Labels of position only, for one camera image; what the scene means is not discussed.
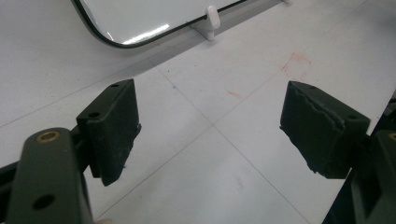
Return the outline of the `white plastic whiteboard foot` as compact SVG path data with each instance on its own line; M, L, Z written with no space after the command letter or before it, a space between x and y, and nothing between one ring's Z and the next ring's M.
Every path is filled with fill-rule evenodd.
M215 6L209 6L205 10L206 18L194 23L191 28L197 31L202 37L208 41L213 41L215 31L220 27L220 18L218 10Z

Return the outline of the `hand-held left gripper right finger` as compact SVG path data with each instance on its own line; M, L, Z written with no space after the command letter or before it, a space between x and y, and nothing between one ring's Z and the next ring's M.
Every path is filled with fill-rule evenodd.
M351 149L364 139L370 120L321 89L288 83L280 129L298 148L311 171L344 179Z

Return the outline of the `white whiteboard with dark rim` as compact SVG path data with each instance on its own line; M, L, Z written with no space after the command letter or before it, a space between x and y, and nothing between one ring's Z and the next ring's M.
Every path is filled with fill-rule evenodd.
M90 32L119 49L133 49L246 0L71 0Z

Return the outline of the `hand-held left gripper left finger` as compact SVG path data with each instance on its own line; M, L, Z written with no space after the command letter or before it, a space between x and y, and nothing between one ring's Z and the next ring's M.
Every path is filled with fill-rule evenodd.
M77 123L92 153L92 175L111 185L120 178L142 128L134 80L108 86L77 116Z

